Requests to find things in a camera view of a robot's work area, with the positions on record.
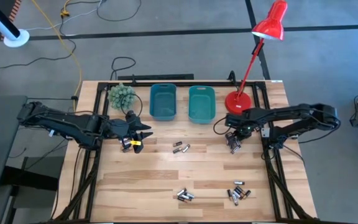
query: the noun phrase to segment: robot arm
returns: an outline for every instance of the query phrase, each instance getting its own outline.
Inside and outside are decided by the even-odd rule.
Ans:
[[[233,133],[226,134],[227,143],[234,153],[240,148],[239,142],[249,138],[254,130],[261,129],[271,121],[288,119],[299,119],[299,121],[285,127],[275,126],[264,129],[262,136],[268,138],[271,147],[281,148],[287,138],[298,137],[314,129],[335,130],[340,124],[336,109],[324,104],[300,104],[272,110],[251,108],[244,110],[241,115],[227,114],[225,125],[235,129]]]
[[[142,140],[153,134],[136,132],[151,127],[142,124],[133,111],[129,111],[123,121],[98,114],[76,115],[31,102],[23,106],[17,119],[25,127],[41,127],[53,135],[71,137],[88,150],[99,148],[102,139],[118,139],[125,152],[134,145],[135,153],[139,153],[143,149]]]

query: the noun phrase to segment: lamp arm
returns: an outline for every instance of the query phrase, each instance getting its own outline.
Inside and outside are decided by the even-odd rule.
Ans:
[[[242,80],[240,89],[237,91],[236,101],[238,101],[239,97],[242,95],[242,91],[244,90],[244,86],[246,85],[246,80],[248,78],[249,72],[251,71],[252,64],[254,64],[254,61],[255,61],[256,57],[258,56],[260,50],[262,49],[263,44],[264,44],[264,39],[261,38],[258,43],[258,46],[256,47],[254,54],[252,55],[251,61],[249,62],[249,65],[248,65],[246,74],[244,75],[244,79]]]

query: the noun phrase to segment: gray carpet floor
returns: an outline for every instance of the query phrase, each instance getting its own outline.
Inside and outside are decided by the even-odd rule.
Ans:
[[[358,25],[356,0],[287,0],[285,27]],[[64,0],[39,1],[54,24],[60,22]],[[252,0],[256,21],[262,20],[273,0]],[[76,4],[72,16],[95,9],[98,4]],[[111,18],[130,16],[139,0],[108,0],[100,14]],[[23,0],[15,25],[21,29],[48,27],[30,0]],[[66,34],[99,34],[185,29],[251,28],[243,0],[143,0],[138,14],[128,21],[107,22],[96,13],[65,24]],[[31,36],[54,35],[53,30],[31,30]],[[196,79],[225,79],[230,70],[240,77],[246,70],[255,46],[251,33],[166,35],[76,39],[76,56],[84,80],[107,80],[114,57],[132,57],[135,67],[119,75],[158,75],[194,73]],[[301,146],[311,192],[322,220],[358,223],[358,128],[348,122],[353,97],[358,95],[358,29],[291,31],[283,42],[266,41],[268,70],[273,80],[283,80],[291,105],[326,103],[338,109],[341,128],[320,141]],[[58,40],[31,40],[18,49],[0,42],[0,66],[27,63],[38,57],[62,57],[67,52]],[[117,67],[125,66],[120,61]],[[250,79],[263,79],[259,61]],[[78,83],[72,59],[40,60],[26,67],[0,69],[0,95],[69,98]],[[70,101],[43,100],[46,105],[69,110]],[[312,131],[301,140],[322,135]],[[45,131],[20,130],[12,149],[17,155],[8,164],[20,167],[24,156],[39,157],[60,141]],[[65,151],[51,156],[62,157]],[[52,204],[42,208],[23,208],[16,223],[38,222],[50,215]]]

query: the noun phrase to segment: wooden table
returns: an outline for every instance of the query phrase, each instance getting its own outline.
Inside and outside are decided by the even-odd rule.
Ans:
[[[77,111],[93,110],[97,81],[83,82]],[[266,82],[270,106],[288,106],[282,82]],[[216,93],[215,123],[227,113],[225,96],[233,87],[214,87]],[[214,134],[212,124],[193,124],[188,119],[188,87],[177,88],[177,115],[171,122],[154,121],[149,115],[150,87],[136,87],[144,108],[141,120],[152,127],[140,154],[121,152],[117,140],[103,141],[92,222],[239,222],[274,220],[272,199],[267,182],[265,162],[260,158],[262,145],[259,133],[242,143],[242,148],[230,154],[224,136]],[[246,88],[252,98],[250,88]],[[140,103],[134,110],[139,111]],[[124,118],[121,111],[109,109],[111,118]],[[291,121],[275,122],[285,126]],[[226,127],[217,125],[217,131]],[[172,144],[191,144],[187,153],[172,154]],[[286,145],[300,153],[297,141]],[[71,185],[78,145],[71,142],[60,177],[57,212],[59,215],[70,201]],[[307,213],[316,216],[310,187],[302,161],[288,150],[281,150],[283,168],[289,191]],[[80,178],[82,158],[76,167],[75,186]],[[244,180],[244,190],[252,193],[239,206],[227,197],[233,180]],[[176,193],[186,187],[195,195],[189,203],[176,199]],[[282,216],[285,217],[282,195],[278,190]],[[84,217],[87,193],[83,197],[80,217]]]

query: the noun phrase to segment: teal basket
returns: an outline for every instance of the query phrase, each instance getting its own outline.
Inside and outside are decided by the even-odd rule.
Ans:
[[[177,87],[154,84],[150,89],[150,115],[157,121],[171,121],[177,113]]]
[[[215,118],[215,91],[210,86],[189,89],[189,118],[196,124],[209,124]]]

